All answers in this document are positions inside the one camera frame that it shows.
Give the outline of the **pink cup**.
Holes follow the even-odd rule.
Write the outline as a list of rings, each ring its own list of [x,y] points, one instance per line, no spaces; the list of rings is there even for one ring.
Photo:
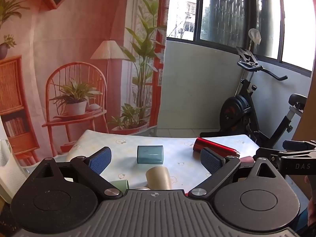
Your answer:
[[[254,159],[251,156],[240,158],[240,169],[252,169],[254,166]]]

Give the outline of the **printed room scene tapestry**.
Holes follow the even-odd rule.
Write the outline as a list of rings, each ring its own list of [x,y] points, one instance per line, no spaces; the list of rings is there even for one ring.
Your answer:
[[[170,0],[1,0],[1,120],[23,167],[157,127]]]

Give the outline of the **light green cup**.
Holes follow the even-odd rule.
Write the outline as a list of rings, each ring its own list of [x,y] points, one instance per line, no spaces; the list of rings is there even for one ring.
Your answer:
[[[111,181],[110,184],[112,185],[112,189],[117,189],[123,194],[125,194],[130,187],[129,181],[124,179]]]

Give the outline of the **red metal thermos bottle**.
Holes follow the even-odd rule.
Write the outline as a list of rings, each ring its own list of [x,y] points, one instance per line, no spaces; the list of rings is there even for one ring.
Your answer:
[[[222,157],[240,157],[240,153],[233,148],[198,137],[193,145],[193,151],[201,152],[203,148],[208,148]]]

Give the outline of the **floral checked tablecloth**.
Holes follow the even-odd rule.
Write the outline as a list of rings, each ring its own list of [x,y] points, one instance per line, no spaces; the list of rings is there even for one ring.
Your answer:
[[[196,139],[105,134],[86,130],[74,146],[55,161],[90,156],[103,147],[111,149],[111,162],[101,173],[109,182],[131,189],[147,186],[146,172],[155,166],[168,169],[173,189],[191,190],[211,174],[193,151]]]

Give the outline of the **beige cup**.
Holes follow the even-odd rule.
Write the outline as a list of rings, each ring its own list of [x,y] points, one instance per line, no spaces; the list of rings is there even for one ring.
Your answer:
[[[149,189],[170,190],[172,189],[169,170],[164,166],[155,166],[146,172],[146,180]]]

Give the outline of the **black exercise bike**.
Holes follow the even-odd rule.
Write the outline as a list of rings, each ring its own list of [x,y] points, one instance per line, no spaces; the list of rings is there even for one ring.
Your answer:
[[[259,126],[256,111],[259,108],[259,96],[255,94],[257,86],[251,83],[251,79],[251,76],[242,77],[237,93],[225,100],[220,110],[220,129],[201,132],[199,135],[201,138],[245,134],[258,146],[273,148],[285,132],[292,131],[292,119],[295,115],[303,114],[307,97],[301,94],[291,94],[288,99],[288,113],[283,117],[274,133],[267,136]]]

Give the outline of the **teal blue cup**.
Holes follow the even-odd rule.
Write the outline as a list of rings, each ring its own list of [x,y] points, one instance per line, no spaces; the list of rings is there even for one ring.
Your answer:
[[[164,161],[163,146],[138,146],[137,163],[162,165]]]

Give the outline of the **white plastic chair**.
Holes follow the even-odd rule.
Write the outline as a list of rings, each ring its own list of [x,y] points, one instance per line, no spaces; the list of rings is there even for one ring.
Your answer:
[[[12,147],[5,133],[3,123],[1,121],[1,166],[0,166],[0,181],[1,181],[1,198],[8,204],[12,202],[14,195],[27,179],[24,171],[17,162]]]

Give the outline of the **window with dark frame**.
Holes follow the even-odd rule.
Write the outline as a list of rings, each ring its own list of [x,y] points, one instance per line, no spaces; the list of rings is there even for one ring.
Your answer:
[[[170,40],[233,52],[303,74],[315,64],[315,0],[169,0]]]

